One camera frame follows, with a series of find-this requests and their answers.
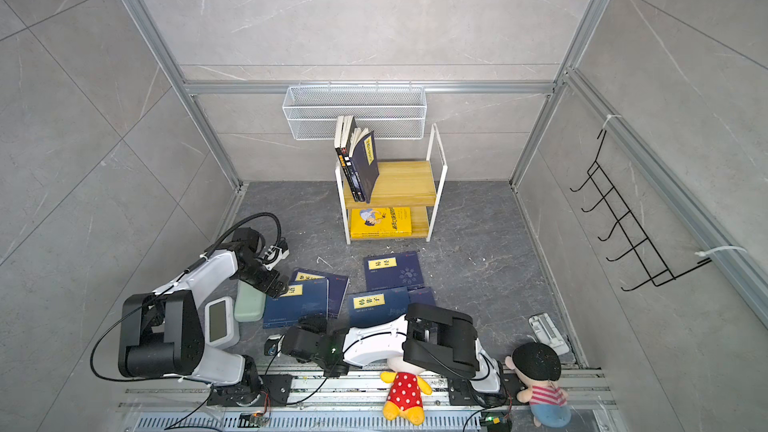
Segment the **blue book Lunyu label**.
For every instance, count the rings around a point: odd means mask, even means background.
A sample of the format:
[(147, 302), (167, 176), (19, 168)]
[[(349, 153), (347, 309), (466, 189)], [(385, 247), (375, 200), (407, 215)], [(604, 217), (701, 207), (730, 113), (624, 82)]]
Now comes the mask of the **blue book Lunyu label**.
[(262, 326), (264, 329), (290, 327), (307, 317), (327, 318), (328, 310), (328, 279), (299, 281), (290, 284), (280, 297), (267, 299)]

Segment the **yellow cartoon book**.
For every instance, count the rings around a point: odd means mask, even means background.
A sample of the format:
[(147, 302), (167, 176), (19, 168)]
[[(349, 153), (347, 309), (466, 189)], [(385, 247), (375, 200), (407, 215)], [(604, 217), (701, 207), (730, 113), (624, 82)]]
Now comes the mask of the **yellow cartoon book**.
[(406, 237), (413, 232), (408, 207), (353, 209), (349, 226), (355, 240)]

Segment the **purple blue book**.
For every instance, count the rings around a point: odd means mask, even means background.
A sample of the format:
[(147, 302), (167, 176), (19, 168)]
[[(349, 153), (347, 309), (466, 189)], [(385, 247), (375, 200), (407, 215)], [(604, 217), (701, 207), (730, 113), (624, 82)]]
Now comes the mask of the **purple blue book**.
[(417, 289), (409, 290), (408, 295), (411, 304), (417, 303), (429, 306), (436, 305), (434, 291), (431, 287), (420, 287)]

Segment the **black wolf cover book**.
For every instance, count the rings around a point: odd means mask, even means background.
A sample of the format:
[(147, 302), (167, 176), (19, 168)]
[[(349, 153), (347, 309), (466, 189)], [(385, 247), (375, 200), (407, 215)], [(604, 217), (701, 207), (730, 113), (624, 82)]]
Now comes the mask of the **black wolf cover book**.
[(364, 194), (364, 189), (360, 181), (360, 176), (358, 174), (358, 171), (356, 169), (356, 166), (354, 162), (352, 161), (352, 133), (354, 132), (354, 128), (356, 126), (355, 119), (352, 115), (344, 115), (345, 117), (345, 123), (344, 123), (344, 138), (342, 139), (342, 145), (344, 147), (344, 150), (346, 152), (346, 164), (349, 169), (349, 173), (351, 176), (353, 188), (354, 188), (354, 200), (356, 202), (365, 202), (366, 197)]

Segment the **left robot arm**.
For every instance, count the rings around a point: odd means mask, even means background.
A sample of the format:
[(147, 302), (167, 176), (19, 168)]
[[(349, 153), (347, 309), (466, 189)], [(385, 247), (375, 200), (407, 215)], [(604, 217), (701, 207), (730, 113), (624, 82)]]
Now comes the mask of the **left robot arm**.
[(260, 399), (263, 382), (254, 360), (208, 344), (198, 308), (226, 280), (239, 280), (277, 298), (288, 277), (275, 269), (289, 248), (279, 236), (270, 246), (249, 227), (218, 240), (178, 277), (123, 304), (117, 368), (125, 378), (181, 377), (210, 385), (213, 396), (240, 406)]

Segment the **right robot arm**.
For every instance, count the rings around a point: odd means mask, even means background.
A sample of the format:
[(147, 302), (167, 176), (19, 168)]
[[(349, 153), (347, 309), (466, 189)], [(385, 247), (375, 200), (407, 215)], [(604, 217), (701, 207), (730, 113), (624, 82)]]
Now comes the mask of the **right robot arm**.
[(425, 371), (465, 385), (469, 401), (489, 407), (493, 398), (508, 396), (503, 366), (485, 351), (471, 316), (416, 303), (390, 322), (333, 332), (321, 318), (301, 320), (277, 342), (277, 352), (299, 363), (312, 363), (327, 378), (347, 375), (385, 361), (389, 370)]

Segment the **pale green case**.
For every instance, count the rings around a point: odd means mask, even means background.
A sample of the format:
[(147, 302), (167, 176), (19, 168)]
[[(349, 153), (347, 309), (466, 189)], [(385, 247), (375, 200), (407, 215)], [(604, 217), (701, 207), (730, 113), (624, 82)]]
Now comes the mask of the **pale green case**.
[(263, 318), (267, 296), (253, 286), (238, 282), (234, 318), (240, 323), (258, 322)]

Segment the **blue book hidden under Lunyu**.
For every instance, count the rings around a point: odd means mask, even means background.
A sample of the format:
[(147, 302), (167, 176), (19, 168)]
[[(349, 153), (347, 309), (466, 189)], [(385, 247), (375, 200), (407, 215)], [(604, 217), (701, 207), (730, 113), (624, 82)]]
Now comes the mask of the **blue book hidden under Lunyu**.
[(328, 317), (337, 319), (349, 285), (348, 276), (297, 268), (293, 272), (292, 281), (299, 282), (320, 278), (328, 280)]

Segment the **white thermometer display device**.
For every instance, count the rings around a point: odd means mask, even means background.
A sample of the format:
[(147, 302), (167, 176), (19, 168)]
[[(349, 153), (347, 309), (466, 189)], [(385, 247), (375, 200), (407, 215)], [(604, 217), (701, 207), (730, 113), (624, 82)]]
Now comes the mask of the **white thermometer display device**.
[(224, 296), (205, 305), (205, 341), (218, 349), (234, 346), (240, 340), (239, 323), (234, 317), (234, 299)]

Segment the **yellow plush toy red dress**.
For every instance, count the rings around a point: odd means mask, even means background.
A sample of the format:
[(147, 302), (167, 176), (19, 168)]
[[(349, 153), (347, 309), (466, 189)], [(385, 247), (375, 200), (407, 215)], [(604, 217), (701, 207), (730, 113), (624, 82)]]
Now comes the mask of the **yellow plush toy red dress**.
[(431, 386), (423, 379), (424, 368), (410, 364), (399, 357), (387, 360), (388, 370), (380, 379), (390, 385), (382, 415), (388, 421), (402, 418), (413, 426), (425, 420), (423, 395), (432, 394)]

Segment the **white wooden two-tier shelf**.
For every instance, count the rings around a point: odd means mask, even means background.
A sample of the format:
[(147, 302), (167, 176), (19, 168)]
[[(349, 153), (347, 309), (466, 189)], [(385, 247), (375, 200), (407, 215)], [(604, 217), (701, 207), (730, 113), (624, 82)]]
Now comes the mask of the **white wooden two-tier shelf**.
[(431, 125), (425, 160), (384, 161), (380, 162), (379, 170), (372, 203), (355, 202), (352, 194), (346, 192), (343, 170), (336, 161), (334, 174), (346, 244), (357, 241), (350, 236), (350, 214), (354, 209), (368, 207), (409, 207), (412, 218), (410, 238), (430, 242), (448, 172), (438, 126)]

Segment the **striped plush doll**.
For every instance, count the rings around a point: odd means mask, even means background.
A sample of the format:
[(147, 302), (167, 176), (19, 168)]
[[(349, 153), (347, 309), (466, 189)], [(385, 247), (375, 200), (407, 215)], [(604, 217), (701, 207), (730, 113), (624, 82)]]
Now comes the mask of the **striped plush doll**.
[(564, 428), (572, 417), (567, 392), (559, 386), (562, 366), (557, 353), (539, 342), (517, 347), (504, 360), (525, 388), (516, 398), (527, 404), (536, 427)]

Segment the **white remote-like device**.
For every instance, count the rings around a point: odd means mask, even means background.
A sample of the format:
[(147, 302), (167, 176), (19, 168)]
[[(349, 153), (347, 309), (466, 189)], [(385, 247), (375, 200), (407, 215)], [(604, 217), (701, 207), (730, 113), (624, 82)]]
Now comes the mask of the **white remote-like device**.
[(540, 313), (528, 318), (528, 323), (540, 343), (549, 346), (558, 356), (570, 352), (570, 347), (555, 326), (548, 313)]

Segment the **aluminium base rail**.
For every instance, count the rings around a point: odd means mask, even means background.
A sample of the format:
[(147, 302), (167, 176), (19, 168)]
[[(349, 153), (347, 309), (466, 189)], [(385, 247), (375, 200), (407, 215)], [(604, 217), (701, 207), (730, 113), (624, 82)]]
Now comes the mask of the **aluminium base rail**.
[[(515, 399), (481, 400), (467, 385), (433, 373), (425, 376), (433, 391), (425, 396), (422, 431), (532, 431), (529, 407)], [(307, 367), (281, 367), (275, 378), (280, 389), (269, 408), (223, 405), (196, 408), (172, 405), (122, 404), (119, 431), (412, 431), (403, 418), (387, 420), (382, 413), (389, 389), (376, 370), (361, 370), (339, 379), (323, 379)], [(596, 369), (567, 369), (560, 381), (569, 397), (569, 431), (625, 431), (613, 393)]]

